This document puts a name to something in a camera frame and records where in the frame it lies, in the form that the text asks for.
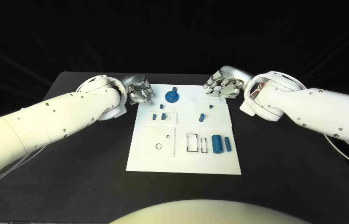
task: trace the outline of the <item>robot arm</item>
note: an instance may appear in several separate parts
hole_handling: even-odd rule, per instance
[[[63,94],[2,116],[0,170],[96,120],[122,115],[126,94],[132,103],[151,102],[154,92],[142,75],[128,76],[121,81],[105,75],[95,76],[82,83],[74,93]]]
[[[268,121],[276,121],[285,113],[295,124],[312,131],[349,141],[349,95],[322,89],[305,89],[291,76],[268,72],[247,78],[246,72],[223,66],[203,88],[207,95],[236,97],[243,89],[243,103],[239,109]]]

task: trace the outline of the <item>black surface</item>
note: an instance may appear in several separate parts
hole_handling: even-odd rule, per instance
[[[64,72],[46,99],[96,73]],[[126,74],[108,73],[119,78]],[[152,84],[201,85],[207,75],[147,74]],[[126,172],[136,105],[48,145],[0,180],[0,220],[110,222],[151,205],[222,199],[275,209],[311,223],[347,223],[349,168],[322,136],[284,116],[249,117],[227,99],[240,176]]]

